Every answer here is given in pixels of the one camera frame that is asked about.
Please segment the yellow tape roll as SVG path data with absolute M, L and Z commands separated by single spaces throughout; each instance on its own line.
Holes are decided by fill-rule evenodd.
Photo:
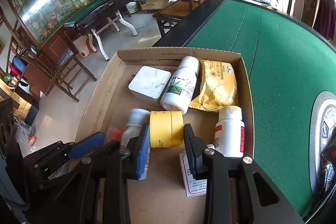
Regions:
M 183 115 L 180 111 L 152 111 L 149 131 L 151 148 L 183 145 Z

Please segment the white red-bordered paper card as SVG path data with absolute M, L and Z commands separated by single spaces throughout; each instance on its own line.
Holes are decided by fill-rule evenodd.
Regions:
M 187 160 L 186 151 L 179 153 L 179 161 L 181 166 L 181 173 L 183 184 L 187 197 L 195 197 L 206 194 L 207 180 L 195 180 L 190 172 L 189 163 Z

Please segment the red leaflet in box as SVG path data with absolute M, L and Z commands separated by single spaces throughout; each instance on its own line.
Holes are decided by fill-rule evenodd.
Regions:
M 121 141 L 124 131 L 125 131 L 125 128 L 110 126 L 108 128 L 107 133 L 105 134 L 104 144 L 108 144 L 112 141 Z

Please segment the white bottle red label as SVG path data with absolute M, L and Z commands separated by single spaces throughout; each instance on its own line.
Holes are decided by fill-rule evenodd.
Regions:
M 220 109 L 215 126 L 214 147 L 225 157 L 241 158 L 244 153 L 245 125 L 242 109 L 225 106 Z

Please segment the small clear white bottle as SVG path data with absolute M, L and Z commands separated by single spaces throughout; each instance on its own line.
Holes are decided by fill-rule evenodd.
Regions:
M 123 132 L 120 147 L 127 147 L 130 139 L 138 137 L 142 126 L 148 124 L 150 119 L 150 112 L 144 109 L 131 109 L 127 123 L 126 130 Z

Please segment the wooden folding chair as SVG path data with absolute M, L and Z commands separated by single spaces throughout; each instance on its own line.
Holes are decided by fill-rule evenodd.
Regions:
M 23 78 L 34 91 L 48 96 L 57 87 L 74 101 L 79 102 L 78 94 L 91 80 L 96 81 L 94 74 L 80 61 L 79 51 L 74 41 L 80 34 L 71 28 L 61 27 L 47 41 L 33 52 L 35 45 L 23 27 L 15 30 L 11 38 L 10 50 L 23 63 L 16 65 L 22 68 L 20 78 Z

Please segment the round silver table centre panel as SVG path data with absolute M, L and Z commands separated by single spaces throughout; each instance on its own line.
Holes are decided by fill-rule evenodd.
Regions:
M 323 166 L 322 153 L 332 142 L 335 129 L 335 95 L 323 91 L 316 97 L 310 117 L 309 180 L 311 192 L 318 193 L 319 173 Z

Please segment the yellow snack packet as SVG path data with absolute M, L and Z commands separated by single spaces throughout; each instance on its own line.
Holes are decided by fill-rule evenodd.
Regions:
M 225 106 L 238 106 L 238 85 L 230 63 L 200 59 L 199 94 L 190 102 L 197 110 L 217 113 Z

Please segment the white bottle green label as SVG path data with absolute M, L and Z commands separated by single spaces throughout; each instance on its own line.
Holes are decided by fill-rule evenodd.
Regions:
M 189 109 L 197 84 L 200 62 L 197 58 L 186 56 L 173 73 L 160 100 L 167 111 L 180 111 L 185 115 Z

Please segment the white power adapter plug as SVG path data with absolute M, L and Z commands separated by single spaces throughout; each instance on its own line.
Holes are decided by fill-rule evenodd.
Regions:
M 171 72 L 143 66 L 135 74 L 128 89 L 135 98 L 160 106 L 163 92 L 171 78 Z

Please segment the brown cardboard box tray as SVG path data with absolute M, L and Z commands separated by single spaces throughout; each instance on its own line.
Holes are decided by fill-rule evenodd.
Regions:
M 201 48 L 153 47 L 119 50 L 103 71 L 84 112 L 77 140 L 98 131 L 127 127 L 132 109 L 151 112 L 149 120 L 151 150 L 145 180 L 127 183 L 130 220 L 132 223 L 202 223 L 205 195 L 196 196 L 184 186 L 187 159 L 182 156 L 183 126 L 190 124 L 194 134 L 206 144 L 215 144 L 218 114 L 189 109 L 166 111 L 159 103 L 136 98 L 129 89 L 132 79 L 143 67 L 153 71 L 139 79 L 138 86 L 157 90 L 154 80 L 160 71 L 175 72 L 187 56 L 229 63 L 238 85 L 238 102 L 245 129 L 240 138 L 244 155 L 253 157 L 255 131 L 251 90 L 245 62 L 239 53 Z

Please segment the white orange plastic container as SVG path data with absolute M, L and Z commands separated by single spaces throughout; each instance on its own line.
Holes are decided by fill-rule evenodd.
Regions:
M 80 36 L 73 41 L 73 44 L 82 58 L 88 57 L 91 53 L 95 53 L 96 47 L 93 45 L 93 38 L 91 34 Z

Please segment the green mahjong table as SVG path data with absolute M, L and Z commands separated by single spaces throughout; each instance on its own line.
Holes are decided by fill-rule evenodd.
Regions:
M 119 21 L 122 25 L 131 30 L 134 36 L 138 35 L 135 27 L 125 21 L 121 14 L 121 9 L 128 3 L 135 0 L 94 0 L 76 12 L 67 22 L 64 27 L 76 31 L 80 35 L 94 36 L 98 42 L 98 47 L 106 61 L 109 60 L 102 46 L 102 41 L 99 34 L 109 28 L 111 25 L 116 25 Z
M 335 50 L 307 27 L 243 0 L 208 0 L 157 41 L 240 53 L 251 88 L 254 157 L 301 216 L 310 186 L 310 121 L 316 97 L 335 92 Z

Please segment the purple cloth on chair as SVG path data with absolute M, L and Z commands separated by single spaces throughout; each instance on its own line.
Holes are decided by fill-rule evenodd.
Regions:
M 335 37 L 335 0 L 319 0 L 313 29 L 329 42 Z

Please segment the low wooden cabinet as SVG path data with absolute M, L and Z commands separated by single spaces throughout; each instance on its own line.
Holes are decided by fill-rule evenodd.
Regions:
M 169 4 L 168 0 L 142 0 L 139 2 L 141 11 L 144 12 L 156 12 L 165 8 Z

